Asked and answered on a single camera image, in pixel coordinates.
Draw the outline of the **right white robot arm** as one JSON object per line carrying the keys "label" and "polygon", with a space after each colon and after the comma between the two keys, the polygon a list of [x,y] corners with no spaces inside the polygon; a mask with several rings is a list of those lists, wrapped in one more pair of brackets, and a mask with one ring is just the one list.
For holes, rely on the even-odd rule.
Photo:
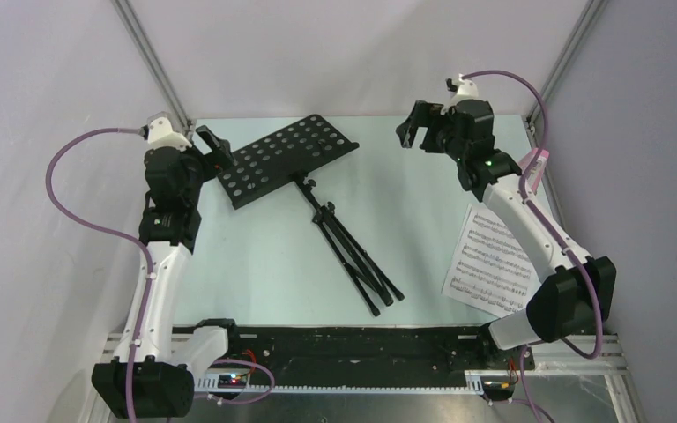
{"label": "right white robot arm", "polygon": [[418,129],[426,129],[421,150],[453,159],[463,190],[510,230],[538,275],[540,286],[524,310],[480,330],[476,353],[490,368],[508,361],[515,347],[553,343],[587,329],[602,336],[617,276],[608,257],[594,257],[542,211],[530,188],[520,183],[520,166],[495,147],[494,123],[493,109],[484,100],[461,100],[449,109],[418,100],[396,128],[405,148],[413,145]]}

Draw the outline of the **black perforated music stand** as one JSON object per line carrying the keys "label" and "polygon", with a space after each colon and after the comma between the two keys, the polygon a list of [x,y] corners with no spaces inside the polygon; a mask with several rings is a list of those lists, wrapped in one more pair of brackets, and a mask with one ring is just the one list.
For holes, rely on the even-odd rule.
{"label": "black perforated music stand", "polygon": [[319,202],[316,182],[309,174],[360,148],[318,114],[243,146],[234,152],[236,164],[219,176],[231,205],[239,210],[257,199],[293,183],[312,206],[312,223],[354,284],[372,316],[381,314],[370,295],[386,307],[405,298],[367,250],[337,217],[335,204]]}

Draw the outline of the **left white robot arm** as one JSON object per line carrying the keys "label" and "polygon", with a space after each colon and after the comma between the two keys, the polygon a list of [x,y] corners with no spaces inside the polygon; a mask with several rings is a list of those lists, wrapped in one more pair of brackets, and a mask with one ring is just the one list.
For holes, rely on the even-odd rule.
{"label": "left white robot arm", "polygon": [[232,367],[242,359],[242,341],[220,326],[196,329],[184,344],[172,346],[176,296],[201,224],[200,191],[236,162],[226,139],[205,125],[196,133],[208,153],[160,125],[145,129],[148,190],[134,239],[142,249],[138,283],[113,357],[95,365],[91,378],[118,419],[184,417],[208,367],[215,360]]}

